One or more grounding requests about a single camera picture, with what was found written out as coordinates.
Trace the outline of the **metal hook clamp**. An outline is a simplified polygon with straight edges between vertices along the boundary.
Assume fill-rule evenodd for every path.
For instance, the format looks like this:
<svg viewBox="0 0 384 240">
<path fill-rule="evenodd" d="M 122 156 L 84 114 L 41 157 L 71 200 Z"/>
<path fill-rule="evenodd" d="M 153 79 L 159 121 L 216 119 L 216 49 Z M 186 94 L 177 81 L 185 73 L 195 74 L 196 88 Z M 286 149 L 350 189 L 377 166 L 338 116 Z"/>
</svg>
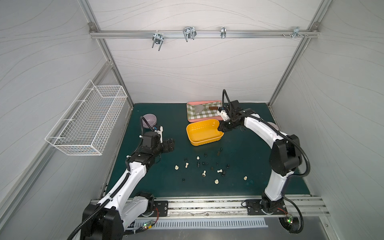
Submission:
<svg viewBox="0 0 384 240">
<path fill-rule="evenodd" d="M 221 27 L 221 39 L 225 39 L 227 35 L 226 27 Z"/>
</svg>

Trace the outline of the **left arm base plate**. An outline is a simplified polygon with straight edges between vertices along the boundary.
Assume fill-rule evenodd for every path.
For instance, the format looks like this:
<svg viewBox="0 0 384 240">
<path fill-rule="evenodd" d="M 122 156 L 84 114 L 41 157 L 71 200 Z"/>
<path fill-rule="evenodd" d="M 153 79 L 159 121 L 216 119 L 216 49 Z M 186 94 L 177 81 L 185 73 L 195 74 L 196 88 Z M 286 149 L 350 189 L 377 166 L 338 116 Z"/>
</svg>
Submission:
<svg viewBox="0 0 384 240">
<path fill-rule="evenodd" d="M 152 211 L 141 214 L 140 217 L 144 217 L 144 218 L 155 218 L 157 216 L 167 217 L 168 207 L 169 207 L 168 201 L 154 201 L 154 206 L 152 208 Z"/>
</svg>

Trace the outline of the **purple bowl left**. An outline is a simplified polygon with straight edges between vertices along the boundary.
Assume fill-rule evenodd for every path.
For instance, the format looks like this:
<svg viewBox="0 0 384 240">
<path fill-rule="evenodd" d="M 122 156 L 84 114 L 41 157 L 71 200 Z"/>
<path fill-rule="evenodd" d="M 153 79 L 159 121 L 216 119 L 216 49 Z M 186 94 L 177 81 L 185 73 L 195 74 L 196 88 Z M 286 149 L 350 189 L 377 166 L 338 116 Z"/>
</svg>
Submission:
<svg viewBox="0 0 384 240">
<path fill-rule="evenodd" d="M 157 117 L 154 114 L 145 114 L 143 115 L 142 124 L 146 129 L 152 128 L 157 124 Z"/>
</svg>

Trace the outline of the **pink patterned bowl right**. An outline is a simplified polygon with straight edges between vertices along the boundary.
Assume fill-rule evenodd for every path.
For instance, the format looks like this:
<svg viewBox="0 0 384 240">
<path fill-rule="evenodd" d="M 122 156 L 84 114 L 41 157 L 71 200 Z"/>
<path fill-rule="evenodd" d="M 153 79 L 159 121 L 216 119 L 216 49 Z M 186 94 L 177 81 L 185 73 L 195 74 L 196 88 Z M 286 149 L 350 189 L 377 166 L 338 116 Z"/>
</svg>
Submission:
<svg viewBox="0 0 384 240">
<path fill-rule="evenodd" d="M 279 127 L 275 124 L 275 123 L 272 123 L 272 122 L 267 122 L 268 126 L 270 129 L 275 129 L 276 131 L 279 131 Z"/>
</svg>

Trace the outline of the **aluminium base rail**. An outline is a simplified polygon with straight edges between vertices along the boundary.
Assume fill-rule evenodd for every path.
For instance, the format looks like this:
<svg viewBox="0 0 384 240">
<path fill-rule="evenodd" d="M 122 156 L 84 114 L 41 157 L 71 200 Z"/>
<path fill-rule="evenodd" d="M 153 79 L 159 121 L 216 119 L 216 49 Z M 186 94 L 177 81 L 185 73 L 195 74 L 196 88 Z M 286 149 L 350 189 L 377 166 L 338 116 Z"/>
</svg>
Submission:
<svg viewBox="0 0 384 240">
<path fill-rule="evenodd" d="M 331 214 L 321 197 L 311 195 L 287 195 L 293 203 L 284 201 L 288 213 L 304 217 L 329 217 Z M 155 201 L 168 201 L 168 216 L 163 219 L 203 219 L 203 218 L 278 218 L 285 215 L 249 216 L 241 203 L 248 199 L 261 199 L 261 196 L 226 197 L 175 197 L 156 198 Z"/>
</svg>

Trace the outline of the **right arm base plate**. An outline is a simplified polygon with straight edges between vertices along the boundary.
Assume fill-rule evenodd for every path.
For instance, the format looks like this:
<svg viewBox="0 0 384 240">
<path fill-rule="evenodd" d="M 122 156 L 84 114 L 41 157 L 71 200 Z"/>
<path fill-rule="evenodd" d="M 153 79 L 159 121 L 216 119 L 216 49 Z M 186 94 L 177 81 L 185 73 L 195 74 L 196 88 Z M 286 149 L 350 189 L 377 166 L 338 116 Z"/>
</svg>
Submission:
<svg viewBox="0 0 384 240">
<path fill-rule="evenodd" d="M 286 215 L 288 213 L 283 199 L 275 202 L 271 202 L 267 198 L 248 199 L 241 203 L 241 207 L 246 209 L 249 216 Z"/>
</svg>

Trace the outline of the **metal u-bolt clamp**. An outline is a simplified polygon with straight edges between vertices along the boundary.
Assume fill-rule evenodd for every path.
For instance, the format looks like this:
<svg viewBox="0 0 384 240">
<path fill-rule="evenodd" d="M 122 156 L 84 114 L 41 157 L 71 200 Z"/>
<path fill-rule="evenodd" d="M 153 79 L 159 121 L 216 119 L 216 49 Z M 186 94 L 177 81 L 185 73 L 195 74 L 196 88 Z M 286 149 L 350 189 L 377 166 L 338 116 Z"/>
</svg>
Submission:
<svg viewBox="0 0 384 240">
<path fill-rule="evenodd" d="M 164 42 L 163 35 L 161 35 L 159 33 L 155 33 L 155 34 L 153 34 L 152 40 L 153 40 L 152 48 L 154 48 L 155 45 L 158 45 L 158 51 L 160 51 L 161 47 L 163 45 L 163 42 Z"/>
<path fill-rule="evenodd" d="M 184 28 L 183 29 L 183 35 L 184 35 L 186 42 L 188 42 L 189 40 L 194 40 L 196 35 L 197 35 L 196 28 L 195 27 Z"/>
</svg>

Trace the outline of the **dark chess piece tall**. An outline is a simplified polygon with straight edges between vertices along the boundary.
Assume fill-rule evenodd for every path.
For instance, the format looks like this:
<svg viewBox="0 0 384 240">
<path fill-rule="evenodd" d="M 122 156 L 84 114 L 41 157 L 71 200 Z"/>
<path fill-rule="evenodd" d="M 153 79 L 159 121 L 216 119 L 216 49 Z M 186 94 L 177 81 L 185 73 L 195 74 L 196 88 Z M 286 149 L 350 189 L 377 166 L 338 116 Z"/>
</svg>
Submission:
<svg viewBox="0 0 384 240">
<path fill-rule="evenodd" d="M 217 156 L 220 156 L 223 152 L 223 148 L 220 148 L 219 151 L 217 152 Z"/>
</svg>

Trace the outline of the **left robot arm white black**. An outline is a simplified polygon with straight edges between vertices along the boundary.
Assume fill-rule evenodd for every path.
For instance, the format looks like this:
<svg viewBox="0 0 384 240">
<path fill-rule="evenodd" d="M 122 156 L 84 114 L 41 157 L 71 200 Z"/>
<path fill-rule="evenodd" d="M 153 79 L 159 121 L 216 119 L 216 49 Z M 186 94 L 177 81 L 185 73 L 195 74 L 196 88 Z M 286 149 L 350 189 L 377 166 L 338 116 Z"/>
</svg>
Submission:
<svg viewBox="0 0 384 240">
<path fill-rule="evenodd" d="M 141 142 L 127 156 L 123 175 L 97 204 L 89 204 L 85 208 L 82 222 L 70 233 L 70 240 L 76 235 L 81 240 L 121 240 L 126 235 L 145 232 L 157 223 L 151 220 L 138 229 L 130 230 L 130 225 L 139 216 L 155 214 L 159 218 L 160 211 L 152 194 L 138 193 L 130 203 L 127 200 L 155 164 L 156 157 L 174 151 L 174 140 L 164 140 L 163 131 L 161 125 L 151 126 L 148 132 L 141 131 Z"/>
</svg>

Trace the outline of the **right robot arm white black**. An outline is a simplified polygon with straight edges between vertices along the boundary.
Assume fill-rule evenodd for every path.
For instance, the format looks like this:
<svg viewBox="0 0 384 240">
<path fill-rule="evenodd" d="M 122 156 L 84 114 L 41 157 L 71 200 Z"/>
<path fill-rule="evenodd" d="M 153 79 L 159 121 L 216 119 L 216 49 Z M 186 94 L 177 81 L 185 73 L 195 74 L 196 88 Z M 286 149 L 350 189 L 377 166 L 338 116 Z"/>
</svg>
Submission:
<svg viewBox="0 0 384 240">
<path fill-rule="evenodd" d="M 296 135 L 287 135 L 264 120 L 252 109 L 243 109 L 238 101 L 231 101 L 227 91 L 222 93 L 222 107 L 217 113 L 222 118 L 218 130 L 229 132 L 243 126 L 257 134 L 271 148 L 269 164 L 272 169 L 260 207 L 271 215 L 285 198 L 285 189 L 293 177 L 306 177 L 311 170 L 309 158 Z"/>
</svg>

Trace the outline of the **metal u-bolt clamp left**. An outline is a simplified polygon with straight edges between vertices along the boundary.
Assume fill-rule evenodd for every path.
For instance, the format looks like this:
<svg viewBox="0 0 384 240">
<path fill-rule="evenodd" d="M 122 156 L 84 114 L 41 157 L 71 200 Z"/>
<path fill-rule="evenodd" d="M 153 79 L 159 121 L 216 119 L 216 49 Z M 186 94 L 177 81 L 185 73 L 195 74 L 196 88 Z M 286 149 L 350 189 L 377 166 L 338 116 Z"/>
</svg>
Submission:
<svg viewBox="0 0 384 240">
<path fill-rule="evenodd" d="M 153 34 L 152 40 L 153 40 L 152 48 L 154 48 L 155 45 L 158 45 L 158 51 L 160 51 L 161 47 L 163 45 L 163 42 L 164 42 L 163 35 L 161 35 L 159 33 L 155 33 L 155 34 Z"/>
</svg>

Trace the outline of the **yellow plastic storage box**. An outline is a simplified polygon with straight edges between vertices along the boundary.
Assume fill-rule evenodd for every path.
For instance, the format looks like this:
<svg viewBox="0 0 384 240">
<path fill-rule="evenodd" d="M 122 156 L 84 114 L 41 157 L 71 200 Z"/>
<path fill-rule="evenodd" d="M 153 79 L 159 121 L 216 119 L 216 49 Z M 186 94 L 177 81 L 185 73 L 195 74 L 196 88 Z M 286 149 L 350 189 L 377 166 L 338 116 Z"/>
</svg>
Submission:
<svg viewBox="0 0 384 240">
<path fill-rule="evenodd" d="M 221 140 L 224 132 L 218 130 L 220 122 L 216 119 L 204 120 L 187 125 L 190 143 L 197 147 Z"/>
</svg>

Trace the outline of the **metal u-bolt clamp middle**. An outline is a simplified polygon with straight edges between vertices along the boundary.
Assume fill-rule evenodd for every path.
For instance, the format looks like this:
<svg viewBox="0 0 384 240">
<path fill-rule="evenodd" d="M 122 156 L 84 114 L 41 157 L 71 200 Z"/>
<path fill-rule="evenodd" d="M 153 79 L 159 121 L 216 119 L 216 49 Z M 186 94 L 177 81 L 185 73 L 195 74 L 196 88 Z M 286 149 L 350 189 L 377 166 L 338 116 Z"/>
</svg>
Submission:
<svg viewBox="0 0 384 240">
<path fill-rule="evenodd" d="M 186 42 L 188 42 L 189 40 L 194 40 L 196 35 L 197 35 L 196 28 L 195 27 L 184 28 L 183 29 L 183 35 L 184 35 Z"/>
</svg>

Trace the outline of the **aluminium crossbar rail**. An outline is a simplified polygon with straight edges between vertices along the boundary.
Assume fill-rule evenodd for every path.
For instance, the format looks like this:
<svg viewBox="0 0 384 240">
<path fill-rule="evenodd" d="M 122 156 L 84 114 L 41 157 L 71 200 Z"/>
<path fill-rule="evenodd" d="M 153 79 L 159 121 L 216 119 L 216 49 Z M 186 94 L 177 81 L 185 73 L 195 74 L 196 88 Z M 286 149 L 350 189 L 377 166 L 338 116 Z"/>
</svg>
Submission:
<svg viewBox="0 0 384 240">
<path fill-rule="evenodd" d="M 272 39 L 284 38 L 282 34 L 288 35 L 293 30 L 228 30 L 225 39 Z M 196 30 L 195 39 L 221 39 L 221 29 L 219 30 Z M 317 38 L 319 31 L 300 30 L 303 34 L 308 34 L 308 38 Z M 95 31 L 90 32 L 93 39 L 152 39 L 153 34 L 159 33 L 164 39 L 184 39 L 182 30 L 165 31 Z"/>
</svg>

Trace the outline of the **metal bracket right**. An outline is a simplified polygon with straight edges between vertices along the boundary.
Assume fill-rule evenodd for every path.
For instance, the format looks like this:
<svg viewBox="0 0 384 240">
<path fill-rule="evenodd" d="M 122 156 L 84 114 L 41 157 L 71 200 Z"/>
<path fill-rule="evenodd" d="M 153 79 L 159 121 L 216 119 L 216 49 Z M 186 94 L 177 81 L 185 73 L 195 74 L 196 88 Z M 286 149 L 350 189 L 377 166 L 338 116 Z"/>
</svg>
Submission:
<svg viewBox="0 0 384 240">
<path fill-rule="evenodd" d="M 295 29 L 293 29 L 292 33 L 290 33 L 288 35 L 282 34 L 282 36 L 284 38 L 289 38 L 289 39 L 292 39 L 292 40 L 293 39 L 305 39 L 305 38 L 309 37 L 308 34 L 301 33 L 299 27 L 296 27 Z"/>
</svg>

